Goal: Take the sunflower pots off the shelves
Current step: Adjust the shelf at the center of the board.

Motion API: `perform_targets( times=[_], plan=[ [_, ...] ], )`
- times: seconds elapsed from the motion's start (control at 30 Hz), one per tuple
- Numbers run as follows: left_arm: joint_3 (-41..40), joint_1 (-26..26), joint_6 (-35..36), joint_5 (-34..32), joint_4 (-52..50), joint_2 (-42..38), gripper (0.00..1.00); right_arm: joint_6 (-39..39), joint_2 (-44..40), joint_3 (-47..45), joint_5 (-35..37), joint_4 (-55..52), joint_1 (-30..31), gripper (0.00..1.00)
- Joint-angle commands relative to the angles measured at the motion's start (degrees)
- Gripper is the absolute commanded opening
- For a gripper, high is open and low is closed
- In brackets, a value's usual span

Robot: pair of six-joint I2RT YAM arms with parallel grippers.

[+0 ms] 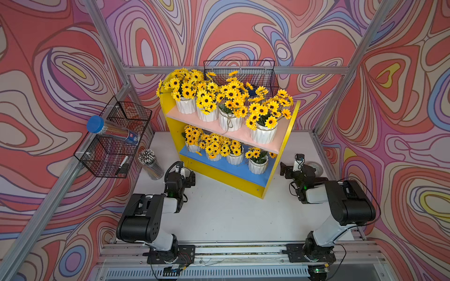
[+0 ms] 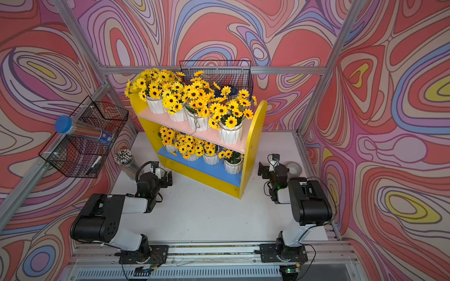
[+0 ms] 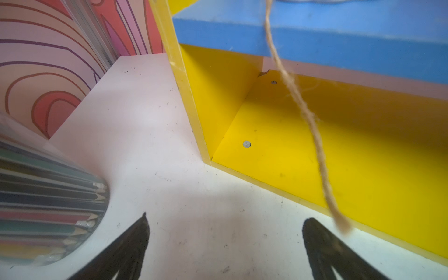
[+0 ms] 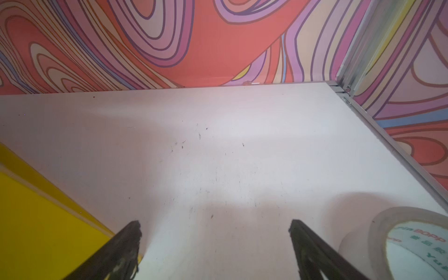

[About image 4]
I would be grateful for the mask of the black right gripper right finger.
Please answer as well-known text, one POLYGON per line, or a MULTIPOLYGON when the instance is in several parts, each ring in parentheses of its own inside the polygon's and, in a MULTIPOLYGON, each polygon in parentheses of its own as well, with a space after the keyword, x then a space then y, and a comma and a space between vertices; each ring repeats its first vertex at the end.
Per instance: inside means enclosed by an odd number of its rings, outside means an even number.
POLYGON ((289 234, 301 280, 367 279, 301 220, 292 220, 289 234))

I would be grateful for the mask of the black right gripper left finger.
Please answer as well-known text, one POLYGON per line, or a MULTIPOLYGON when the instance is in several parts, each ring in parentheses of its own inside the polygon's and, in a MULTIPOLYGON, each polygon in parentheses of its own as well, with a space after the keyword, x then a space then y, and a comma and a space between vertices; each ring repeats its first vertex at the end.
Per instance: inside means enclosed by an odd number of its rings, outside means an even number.
POLYGON ((139 272, 141 238, 140 222, 131 221, 65 279, 133 280, 139 272))

